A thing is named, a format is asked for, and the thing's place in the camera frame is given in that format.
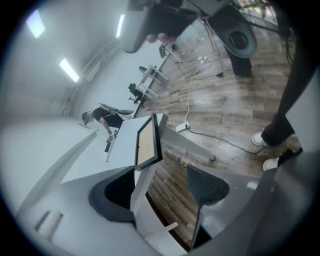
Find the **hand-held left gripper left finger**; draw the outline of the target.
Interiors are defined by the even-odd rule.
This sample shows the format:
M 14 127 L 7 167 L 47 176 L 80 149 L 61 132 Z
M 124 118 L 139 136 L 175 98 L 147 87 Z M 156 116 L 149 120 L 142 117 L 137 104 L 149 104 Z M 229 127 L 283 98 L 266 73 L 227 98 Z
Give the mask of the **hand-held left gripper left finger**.
M 130 209 L 134 167 L 62 183 L 18 215 L 46 256 L 148 256 Z

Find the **person's left hand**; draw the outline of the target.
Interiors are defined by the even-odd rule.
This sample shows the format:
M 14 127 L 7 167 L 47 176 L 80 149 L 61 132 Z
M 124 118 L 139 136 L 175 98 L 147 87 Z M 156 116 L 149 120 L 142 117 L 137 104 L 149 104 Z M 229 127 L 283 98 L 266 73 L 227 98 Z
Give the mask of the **person's left hand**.
M 156 41 L 160 41 L 164 44 L 174 44 L 177 40 L 174 36 L 168 36 L 165 33 L 159 33 L 158 35 L 149 34 L 146 36 L 146 41 L 150 44 L 155 43 Z

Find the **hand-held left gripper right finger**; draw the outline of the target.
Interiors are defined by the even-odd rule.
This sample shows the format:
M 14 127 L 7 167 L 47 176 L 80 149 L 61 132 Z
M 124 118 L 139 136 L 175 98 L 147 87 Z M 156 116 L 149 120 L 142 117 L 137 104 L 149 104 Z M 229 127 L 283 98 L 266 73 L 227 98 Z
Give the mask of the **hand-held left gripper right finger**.
M 311 247 L 316 152 L 303 152 L 261 177 L 189 166 L 187 183 L 198 206 L 192 256 L 293 256 Z

